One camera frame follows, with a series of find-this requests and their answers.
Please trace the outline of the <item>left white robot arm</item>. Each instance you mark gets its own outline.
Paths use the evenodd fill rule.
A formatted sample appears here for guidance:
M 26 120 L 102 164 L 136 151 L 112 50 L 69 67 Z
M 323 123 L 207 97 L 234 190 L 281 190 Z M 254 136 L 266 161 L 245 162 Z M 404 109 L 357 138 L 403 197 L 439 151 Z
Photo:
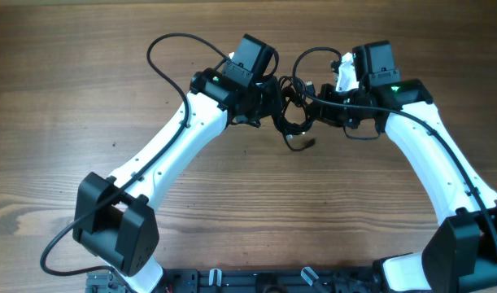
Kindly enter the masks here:
M 246 34 L 214 68 L 196 72 L 169 122 L 131 160 L 107 177 L 90 173 L 76 197 L 73 239 L 104 261 L 111 285 L 153 292 L 163 278 L 153 254 L 159 243 L 155 213 L 190 161 L 229 125 L 258 127 L 280 107 L 279 60 L 270 45 Z

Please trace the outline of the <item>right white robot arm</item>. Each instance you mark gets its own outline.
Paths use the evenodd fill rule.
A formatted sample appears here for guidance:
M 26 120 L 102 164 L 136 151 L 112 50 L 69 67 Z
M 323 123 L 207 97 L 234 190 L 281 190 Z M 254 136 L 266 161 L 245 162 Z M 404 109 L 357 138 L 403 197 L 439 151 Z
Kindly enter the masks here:
M 389 42 L 355 47 L 333 61 L 319 93 L 320 120 L 355 129 L 373 120 L 406 156 L 438 220 L 418 253 L 377 264 L 391 292 L 471 292 L 497 286 L 497 192 L 454 143 L 421 81 L 402 80 Z

